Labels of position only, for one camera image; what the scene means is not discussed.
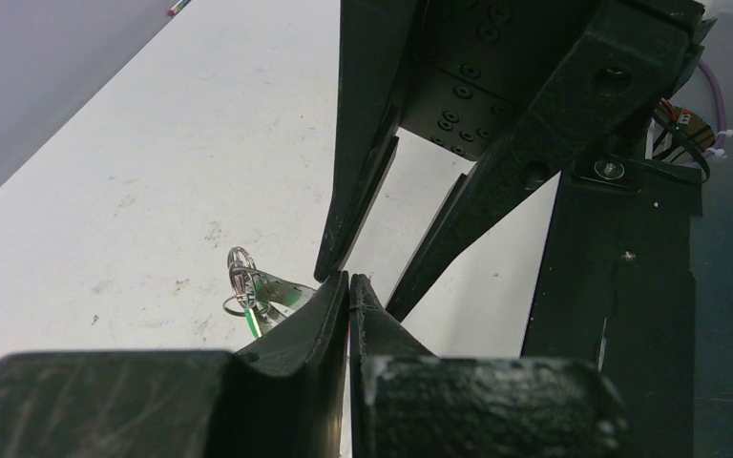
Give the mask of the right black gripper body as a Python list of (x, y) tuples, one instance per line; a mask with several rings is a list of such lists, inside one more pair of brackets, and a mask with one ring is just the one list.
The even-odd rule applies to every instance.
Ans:
[(471, 161), (510, 129), (612, 1), (418, 1), (401, 126)]

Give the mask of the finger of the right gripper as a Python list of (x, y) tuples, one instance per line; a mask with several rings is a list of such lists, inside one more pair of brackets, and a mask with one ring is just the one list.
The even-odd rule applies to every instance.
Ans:
[(397, 148), (424, 1), (344, 1), (331, 201), (313, 276), (346, 264)]
[(510, 131), (454, 184), (387, 312), (403, 320), (463, 251), (578, 156), (643, 152), (688, 48), (686, 13), (591, 14)]

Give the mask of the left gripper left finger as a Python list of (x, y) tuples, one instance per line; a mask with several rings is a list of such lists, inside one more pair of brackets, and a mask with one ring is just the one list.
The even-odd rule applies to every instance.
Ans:
[(0, 359), (0, 457), (335, 457), (349, 277), (236, 352)]

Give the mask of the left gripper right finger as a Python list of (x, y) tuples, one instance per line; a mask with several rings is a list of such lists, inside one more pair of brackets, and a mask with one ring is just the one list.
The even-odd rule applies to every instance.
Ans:
[(350, 408), (357, 457), (625, 457), (611, 382), (582, 361), (442, 358), (350, 282)]

